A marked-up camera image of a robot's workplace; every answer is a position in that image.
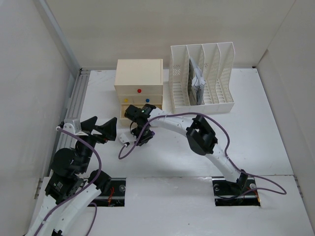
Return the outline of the cream drawer cabinet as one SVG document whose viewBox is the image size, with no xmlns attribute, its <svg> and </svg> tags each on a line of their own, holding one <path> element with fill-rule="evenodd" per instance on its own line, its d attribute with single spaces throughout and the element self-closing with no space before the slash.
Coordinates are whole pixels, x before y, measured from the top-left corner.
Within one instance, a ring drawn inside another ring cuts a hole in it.
<svg viewBox="0 0 315 236">
<path fill-rule="evenodd" d="M 120 59 L 117 63 L 114 87 L 121 105 L 120 123 L 127 127 L 131 121 L 124 114 L 129 105 L 138 108 L 145 104 L 162 108 L 163 104 L 163 60 Z"/>
</svg>

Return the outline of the Canon guide booklet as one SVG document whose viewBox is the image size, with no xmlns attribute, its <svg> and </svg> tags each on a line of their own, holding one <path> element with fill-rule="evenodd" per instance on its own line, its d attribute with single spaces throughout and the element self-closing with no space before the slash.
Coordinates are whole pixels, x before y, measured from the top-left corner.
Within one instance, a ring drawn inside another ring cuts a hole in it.
<svg viewBox="0 0 315 236">
<path fill-rule="evenodd" d="M 188 96 L 191 106 L 204 104 L 204 89 L 205 79 L 203 78 L 203 72 L 196 63 L 196 61 L 189 58 L 189 76 L 188 76 Z"/>
</svg>

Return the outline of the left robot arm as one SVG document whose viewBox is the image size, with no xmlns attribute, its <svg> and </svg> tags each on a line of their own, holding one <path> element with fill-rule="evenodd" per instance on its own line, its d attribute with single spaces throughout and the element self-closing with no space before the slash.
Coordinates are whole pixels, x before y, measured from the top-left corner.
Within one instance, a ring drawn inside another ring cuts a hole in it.
<svg viewBox="0 0 315 236">
<path fill-rule="evenodd" d="M 77 140 L 74 148 L 61 148 L 53 158 L 51 175 L 45 188 L 45 196 L 39 213 L 29 227 L 29 236 L 65 236 L 70 227 L 89 205 L 95 206 L 95 198 L 114 194 L 111 177 L 98 167 L 88 179 L 80 174 L 87 171 L 93 155 L 100 159 L 96 144 L 114 141 L 117 136 L 117 118 L 103 125 L 96 124 L 94 116 L 85 121 L 69 118 L 56 130 Z"/>
</svg>

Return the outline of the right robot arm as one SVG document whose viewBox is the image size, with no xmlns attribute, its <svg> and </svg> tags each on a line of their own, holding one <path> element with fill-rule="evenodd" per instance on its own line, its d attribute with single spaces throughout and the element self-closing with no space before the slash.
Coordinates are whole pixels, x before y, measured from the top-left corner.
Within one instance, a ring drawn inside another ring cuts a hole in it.
<svg viewBox="0 0 315 236">
<path fill-rule="evenodd" d="M 219 128 L 222 126 L 210 117 L 196 112 L 169 114 L 150 104 L 143 108 L 129 105 L 124 116 L 136 124 L 131 130 L 135 139 L 121 140 L 125 146 L 131 142 L 134 142 L 135 147 L 146 144 L 154 136 L 151 126 L 174 131 L 187 138 L 194 153 L 207 157 L 220 170 L 232 193 L 238 194 L 246 188 L 248 175 L 238 169 L 228 157 L 227 150 L 219 146 L 216 133 L 207 120 L 211 120 Z"/>
</svg>

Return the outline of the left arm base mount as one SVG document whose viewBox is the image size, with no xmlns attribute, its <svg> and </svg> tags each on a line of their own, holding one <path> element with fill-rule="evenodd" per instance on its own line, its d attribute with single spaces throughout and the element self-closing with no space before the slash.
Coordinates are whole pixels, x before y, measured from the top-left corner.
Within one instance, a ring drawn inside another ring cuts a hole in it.
<svg viewBox="0 0 315 236">
<path fill-rule="evenodd" d="M 95 203 L 98 207 L 124 207 L 125 193 L 125 178 L 100 175 L 93 184 L 78 194 L 75 200 L 83 206 Z"/>
</svg>

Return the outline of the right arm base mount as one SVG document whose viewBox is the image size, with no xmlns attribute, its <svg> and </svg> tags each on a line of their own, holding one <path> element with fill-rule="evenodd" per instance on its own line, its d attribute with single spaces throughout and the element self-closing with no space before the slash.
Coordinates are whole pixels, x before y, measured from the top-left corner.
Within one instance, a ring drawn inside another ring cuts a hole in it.
<svg viewBox="0 0 315 236">
<path fill-rule="evenodd" d="M 253 177 L 245 182 L 232 183 L 222 177 L 212 178 L 214 201 L 217 207 L 238 207 L 238 206 L 260 206 L 258 192 L 251 191 L 243 195 L 246 191 L 256 188 Z"/>
</svg>

